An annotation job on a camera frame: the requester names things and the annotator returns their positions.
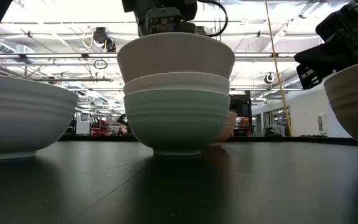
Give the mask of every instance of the ceiling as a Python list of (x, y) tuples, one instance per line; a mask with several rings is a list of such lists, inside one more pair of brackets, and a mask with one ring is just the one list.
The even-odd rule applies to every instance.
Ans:
[[(228, 45), (233, 51), (271, 52), (269, 25), (264, 1), (221, 0), (229, 16), (229, 25), (224, 34), (217, 39)], [(272, 35), (276, 52), (297, 53), (322, 43), (314, 30), (329, 13), (337, 11), (346, 1), (328, 1), (308, 3), (307, 1), (269, 1), (268, 9), (272, 23)], [(223, 25), (223, 13), (217, 7), (198, 3), (198, 12), (193, 22), (205, 26), (206, 30), (219, 30)], [(93, 46), (84, 48), (83, 37), (87, 44), (95, 27), (106, 27), (117, 46), (117, 51), (138, 38), (137, 24), (133, 13), (125, 13), (120, 0), (14, 0), (0, 24), (0, 40), (7, 45), (25, 45), (35, 53), (90, 53), (102, 50)], [(58, 75), (62, 78), (110, 78), (113, 82), (76, 82), (83, 88), (122, 88), (123, 81), (115, 59), (109, 62), (105, 70), (85, 66), (47, 66), (30, 65), (28, 72), (32, 78)], [(298, 86), (296, 62), (278, 62), (278, 71), (290, 86)], [(6, 67), (18, 73), (24, 73), (24, 67)], [(266, 87), (264, 75), (276, 74), (273, 60), (237, 61), (230, 79), (232, 86)], [(265, 92), (254, 91), (255, 97)], [(116, 91), (100, 92), (107, 99), (122, 101), (123, 94)]]

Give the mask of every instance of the light green bowl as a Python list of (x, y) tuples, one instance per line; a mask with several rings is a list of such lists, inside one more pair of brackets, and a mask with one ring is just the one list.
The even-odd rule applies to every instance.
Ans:
[(219, 137), (230, 97), (198, 90), (147, 90), (124, 97), (129, 126), (154, 154), (190, 156)]

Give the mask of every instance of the ceiling beam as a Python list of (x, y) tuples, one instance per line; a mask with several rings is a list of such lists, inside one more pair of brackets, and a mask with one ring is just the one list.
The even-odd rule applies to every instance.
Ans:
[(306, 4), (295, 17), (287, 20), (284, 26), (282, 26), (281, 29), (273, 36), (273, 42), (270, 41), (264, 48), (260, 50), (260, 52), (267, 52), (270, 50), (273, 44), (276, 44), (284, 35), (287, 34), (288, 30), (293, 27), (294, 24), (302, 19), (301, 15), (310, 14), (318, 4), (318, 2), (309, 2)]

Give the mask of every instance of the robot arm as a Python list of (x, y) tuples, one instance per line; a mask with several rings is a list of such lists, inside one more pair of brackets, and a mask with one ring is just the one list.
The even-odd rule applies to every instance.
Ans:
[(206, 35), (203, 29), (189, 22), (197, 13), (197, 1), (211, 3), (220, 7), (226, 21), (220, 35), (227, 27), (228, 18), (225, 8), (214, 0), (122, 0), (125, 12), (134, 12), (140, 37), (161, 32), (188, 32)]
[(358, 3), (350, 2), (316, 27), (325, 43), (295, 55), (304, 89), (320, 84), (334, 71), (358, 64)]

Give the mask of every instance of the bowl rim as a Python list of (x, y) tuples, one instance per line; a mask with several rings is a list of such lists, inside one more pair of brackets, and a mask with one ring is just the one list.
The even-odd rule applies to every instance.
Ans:
[(132, 41), (130, 41), (128, 44), (124, 45), (121, 47), (121, 49), (118, 51), (117, 53), (117, 59), (119, 58), (120, 56), (120, 52), (122, 50), (125, 50), (126, 48), (129, 48), (131, 47), (131, 44), (134, 44), (134, 43), (137, 43), (137, 42), (140, 42), (140, 41), (143, 41), (143, 40), (147, 40), (147, 39), (150, 39), (150, 38), (157, 38), (157, 37), (160, 37), (160, 36), (191, 36), (191, 37), (195, 37), (195, 38), (199, 38), (199, 39), (203, 39), (203, 40), (208, 40), (210, 42), (214, 42), (214, 43), (217, 43), (221, 46), (224, 46), (227, 50), (230, 50), (233, 55), (234, 55), (234, 52), (233, 50), (227, 46), (226, 44), (218, 41), (218, 40), (215, 40), (214, 38), (210, 38), (210, 37), (207, 37), (207, 36), (204, 36), (204, 35), (199, 35), (199, 34), (191, 34), (191, 33), (185, 33), (185, 32), (164, 32), (164, 33), (158, 33), (158, 34), (151, 34), (151, 35), (146, 35), (146, 36), (143, 36), (143, 37), (139, 37), (139, 38), (136, 38)]
[(332, 74), (331, 76), (329, 76), (329, 77), (327, 78), (327, 80), (325, 80), (325, 82), (324, 82), (324, 88), (326, 88), (326, 85), (331, 85), (332, 82), (335, 83), (335, 82), (336, 82), (335, 80), (338, 79), (339, 76), (341, 76), (343, 73), (346, 73), (346, 72), (348, 72), (349, 70), (353, 70), (353, 69), (355, 69), (356, 67), (358, 67), (358, 64), (352, 65), (352, 66), (350, 66), (349, 68), (346, 68), (346, 69), (341, 70), (341, 71), (339, 71), (339, 72), (337, 72), (337, 73), (335, 73), (335, 74)]
[(230, 81), (229, 81), (227, 78), (224, 78), (224, 77), (222, 77), (222, 76), (220, 76), (220, 75), (215, 75), (215, 74), (207, 73), (207, 72), (191, 72), (191, 71), (189, 71), (189, 72), (164, 72), (164, 73), (156, 73), (156, 74), (152, 74), (152, 75), (146, 75), (146, 76), (143, 76), (143, 77), (134, 78), (133, 80), (131, 80), (131, 81), (125, 83), (124, 86), (130, 84), (131, 82), (134, 82), (134, 81), (137, 81), (137, 80), (141, 80), (141, 79), (143, 79), (143, 78), (147, 79), (147, 78), (149, 78), (149, 77), (157, 77), (157, 76), (164, 76), (164, 75), (178, 75), (178, 74), (183, 74), (183, 73), (185, 73), (185, 74), (190, 74), (190, 73), (192, 73), (192, 74), (197, 74), (197, 75), (201, 75), (201, 76), (202, 76), (202, 75), (212, 76), (212, 77), (214, 77), (214, 78), (216, 78), (216, 79), (228, 81), (228, 82), (230, 83)]
[[(28, 85), (26, 85), (26, 84), (23, 85), (23, 89), (20, 89), (20, 90), (17, 90), (17, 91), (24, 91), (24, 92), (29, 91), (29, 89), (30, 89), (30, 86), (29, 86), (29, 85), (33, 85), (33, 86), (43, 86), (44, 88), (48, 88), (48, 89), (47, 89), (48, 91), (53, 91), (53, 92), (55, 92), (55, 91), (60, 91), (60, 93), (62, 93), (62, 94), (67, 94), (67, 96), (69, 96), (69, 97), (76, 97), (77, 100), (78, 100), (78, 95), (77, 95), (77, 94), (75, 94), (75, 93), (73, 93), (73, 92), (71, 92), (71, 91), (68, 91), (68, 90), (65, 89), (65, 88), (61, 88), (61, 87), (59, 87), (59, 86), (55, 86), (55, 85), (51, 85), (51, 84), (46, 84), (46, 83), (42, 83), (42, 82), (37, 82), (37, 81), (33, 81), (33, 80), (27, 80), (27, 79), (25, 79), (25, 78), (8, 77), (8, 76), (2, 76), (2, 75), (0, 75), (0, 79), (6, 79), (6, 80), (5, 80), (6, 83), (9, 83), (9, 82), (23, 82), (23, 83), (28, 84)], [(8, 88), (8, 90), (16, 90), (16, 88), (12, 87), (12, 88)], [(39, 92), (39, 94), (40, 94), (40, 95), (44, 95), (44, 94), (45, 94), (45, 91), (41, 90), (41, 91)]]
[(228, 94), (223, 94), (223, 93), (216, 93), (216, 92), (213, 92), (213, 91), (206, 91), (206, 90), (185, 90), (185, 89), (170, 89), (170, 90), (141, 90), (141, 91), (135, 91), (135, 92), (132, 92), (132, 93), (128, 93), (124, 96), (127, 97), (131, 94), (135, 94), (135, 93), (141, 93), (141, 92), (146, 92), (146, 91), (172, 91), (172, 90), (175, 90), (175, 91), (198, 91), (198, 92), (205, 92), (205, 93), (214, 93), (214, 94), (219, 94), (219, 95), (223, 95), (223, 96), (226, 96), (228, 98), (230, 98), (230, 96)]

